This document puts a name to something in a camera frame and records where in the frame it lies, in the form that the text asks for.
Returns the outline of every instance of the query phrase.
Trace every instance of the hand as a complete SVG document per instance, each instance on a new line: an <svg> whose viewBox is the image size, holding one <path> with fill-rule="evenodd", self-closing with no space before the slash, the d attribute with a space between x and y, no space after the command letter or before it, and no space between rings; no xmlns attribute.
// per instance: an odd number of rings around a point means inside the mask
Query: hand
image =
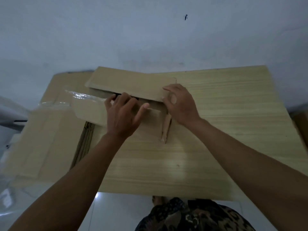
<svg viewBox="0 0 308 231"><path fill-rule="evenodd" d="M195 101L185 87L180 84L171 84L164 86L163 89L173 93L176 97L175 104L167 97L163 98L163 102L172 118L179 124L188 127L190 123L200 119Z"/></svg>
<svg viewBox="0 0 308 231"><path fill-rule="evenodd" d="M148 103L143 104L136 116L132 113L132 108L137 104L137 99L132 98L129 94L123 93L118 95L113 104L111 101L116 95L105 100L107 110L107 134L127 139L139 127L141 120L150 106Z"/></svg>

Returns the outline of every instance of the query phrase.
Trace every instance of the white tile floor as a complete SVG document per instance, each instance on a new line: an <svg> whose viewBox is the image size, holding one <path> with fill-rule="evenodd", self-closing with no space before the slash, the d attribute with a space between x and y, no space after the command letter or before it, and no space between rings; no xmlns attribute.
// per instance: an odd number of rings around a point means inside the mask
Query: white tile floor
<svg viewBox="0 0 308 231"><path fill-rule="evenodd" d="M49 185L35 185L13 191L15 203L0 213L0 231L6 231L21 213L35 201ZM245 217L257 231L276 229L251 202L216 201L236 210ZM134 230L153 207L151 196L98 193L79 231Z"/></svg>

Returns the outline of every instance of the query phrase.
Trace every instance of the person's left hand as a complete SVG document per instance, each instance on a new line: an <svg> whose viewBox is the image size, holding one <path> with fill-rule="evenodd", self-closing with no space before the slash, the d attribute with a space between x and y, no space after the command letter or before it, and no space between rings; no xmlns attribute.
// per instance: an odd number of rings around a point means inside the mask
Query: person's left hand
<svg viewBox="0 0 308 231"><path fill-rule="evenodd" d="M105 107L107 110L107 134L116 137L127 139L139 127L141 120L150 106L148 103L143 104L136 116L132 113L132 108L137 104L137 99L132 98L127 93L118 95L113 104L112 99L116 95L105 100Z"/></svg>

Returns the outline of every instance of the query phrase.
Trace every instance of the patterned clothing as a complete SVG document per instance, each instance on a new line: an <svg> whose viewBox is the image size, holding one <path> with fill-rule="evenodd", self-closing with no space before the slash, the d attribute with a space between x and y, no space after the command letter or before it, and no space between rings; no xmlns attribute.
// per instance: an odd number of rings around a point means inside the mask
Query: patterned clothing
<svg viewBox="0 0 308 231"><path fill-rule="evenodd" d="M155 206L142 219L135 231L255 231L250 223L235 210L219 205L210 199L189 200L173 198Z"/></svg>

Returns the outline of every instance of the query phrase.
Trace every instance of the person's left arm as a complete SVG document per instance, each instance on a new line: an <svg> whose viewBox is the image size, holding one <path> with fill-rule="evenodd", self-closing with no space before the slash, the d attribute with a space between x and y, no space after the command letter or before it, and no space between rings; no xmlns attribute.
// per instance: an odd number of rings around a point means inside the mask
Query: person's left arm
<svg viewBox="0 0 308 231"><path fill-rule="evenodd" d="M107 133L74 168L25 210L9 231L78 230L114 155L138 128L149 107L148 103L144 104L134 116L135 98L123 93L111 105L114 97L105 102Z"/></svg>

